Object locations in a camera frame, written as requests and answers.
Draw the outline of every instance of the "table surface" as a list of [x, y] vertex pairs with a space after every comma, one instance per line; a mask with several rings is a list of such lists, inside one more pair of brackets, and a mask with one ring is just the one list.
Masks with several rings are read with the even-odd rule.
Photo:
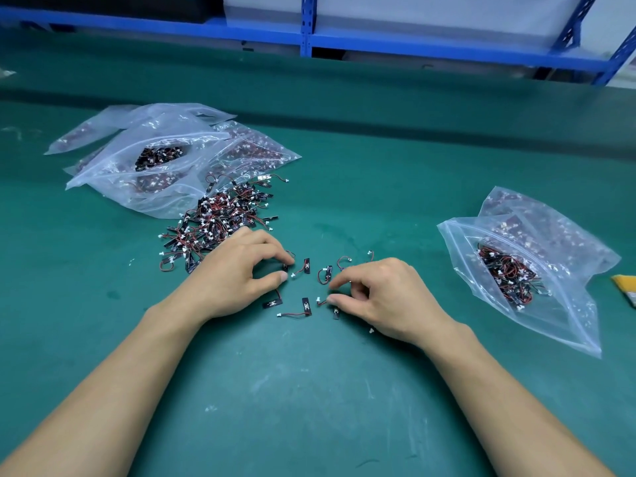
[[[111, 103], [201, 102], [238, 113], [303, 156], [282, 168], [273, 234], [312, 275], [284, 310], [326, 289], [315, 268], [396, 256], [442, 306], [616, 473], [636, 466], [636, 313], [609, 275], [603, 359], [533, 333], [471, 296], [436, 224], [477, 214], [495, 186], [537, 198], [623, 256], [634, 273], [634, 91], [287, 59], [81, 35], [3, 32], [0, 458], [135, 326], [185, 271], [158, 270], [168, 221], [64, 191], [84, 152], [48, 144]], [[449, 390], [421, 353], [359, 320], [305, 320], [255, 304], [195, 338], [132, 475], [490, 475]]]

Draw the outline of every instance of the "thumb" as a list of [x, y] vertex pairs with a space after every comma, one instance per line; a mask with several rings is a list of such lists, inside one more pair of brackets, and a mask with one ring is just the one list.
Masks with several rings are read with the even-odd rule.
[[367, 310], [369, 307], [368, 301], [360, 301], [359, 299], [355, 299], [345, 294], [330, 294], [327, 297], [327, 302], [338, 306], [338, 308], [343, 310], [345, 313], [357, 316], [366, 321], [368, 313]]
[[263, 276], [262, 278], [252, 280], [251, 290], [258, 296], [263, 296], [266, 292], [274, 291], [281, 283], [287, 280], [288, 274], [284, 271], [275, 271]]

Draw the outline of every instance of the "shelf rack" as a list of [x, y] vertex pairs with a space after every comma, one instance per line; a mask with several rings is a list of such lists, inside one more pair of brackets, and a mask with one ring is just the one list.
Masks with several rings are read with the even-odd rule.
[[552, 47], [542, 48], [412, 35], [391, 31], [321, 26], [316, 23], [317, 0], [301, 1], [301, 23], [241, 20], [233, 26], [225, 18], [205, 23], [163, 22], [140, 18], [87, 15], [0, 6], [0, 22], [58, 23], [76, 27], [141, 31], [163, 35], [186, 35], [296, 45], [301, 56], [311, 56], [313, 47], [335, 48], [396, 55], [414, 55], [471, 62], [569, 69], [595, 74], [593, 85], [606, 85], [636, 49], [636, 28], [608, 60], [581, 48], [581, 23], [595, 0], [581, 0]]

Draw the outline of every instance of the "black box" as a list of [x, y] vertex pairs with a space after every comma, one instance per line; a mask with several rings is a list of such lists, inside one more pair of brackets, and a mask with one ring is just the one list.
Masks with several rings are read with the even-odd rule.
[[224, 16], [223, 0], [0, 0], [5, 6], [202, 23]]

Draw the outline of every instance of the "right hand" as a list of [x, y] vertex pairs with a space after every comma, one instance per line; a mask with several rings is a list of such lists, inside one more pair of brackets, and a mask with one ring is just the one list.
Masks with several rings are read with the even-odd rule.
[[351, 296], [330, 294], [327, 302], [365, 320], [388, 337], [427, 350], [456, 325], [412, 266], [395, 257], [349, 266], [329, 285], [351, 282]]

